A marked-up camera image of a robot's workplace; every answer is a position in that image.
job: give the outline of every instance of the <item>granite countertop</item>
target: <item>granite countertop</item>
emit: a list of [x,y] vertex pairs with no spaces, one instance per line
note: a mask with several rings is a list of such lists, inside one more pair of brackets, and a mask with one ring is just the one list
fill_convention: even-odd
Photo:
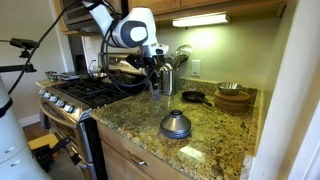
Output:
[[[214,84],[183,81],[182,90],[200,90],[213,103]],[[251,98],[246,113],[222,112],[200,103],[186,103],[179,91],[173,109],[190,119],[192,133],[171,139],[160,129],[160,117],[149,111],[148,92],[95,109],[90,116],[124,138],[168,163],[190,179],[246,179],[255,155],[260,93],[245,89]]]

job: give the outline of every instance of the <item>floor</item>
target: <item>floor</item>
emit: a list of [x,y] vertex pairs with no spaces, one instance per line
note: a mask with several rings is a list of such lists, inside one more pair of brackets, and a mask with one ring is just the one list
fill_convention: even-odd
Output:
[[[41,127],[41,123],[35,123],[23,127],[23,131],[28,141],[37,139],[47,134]],[[50,166],[48,174],[53,180],[84,180],[80,170],[72,163],[69,154],[66,150],[61,149],[55,161]]]

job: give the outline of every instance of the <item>metal lid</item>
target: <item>metal lid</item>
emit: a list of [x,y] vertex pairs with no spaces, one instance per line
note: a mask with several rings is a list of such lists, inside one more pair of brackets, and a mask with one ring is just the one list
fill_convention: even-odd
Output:
[[161,121],[160,127],[166,134],[187,134],[191,130],[191,121],[182,115],[182,111],[173,110]]

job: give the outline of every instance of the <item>gas stove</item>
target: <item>gas stove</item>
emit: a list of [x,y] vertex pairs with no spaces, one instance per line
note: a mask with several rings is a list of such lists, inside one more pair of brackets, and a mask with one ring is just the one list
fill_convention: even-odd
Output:
[[92,109],[127,97],[112,84],[83,80],[45,87],[39,94],[51,108],[76,122],[88,118]]

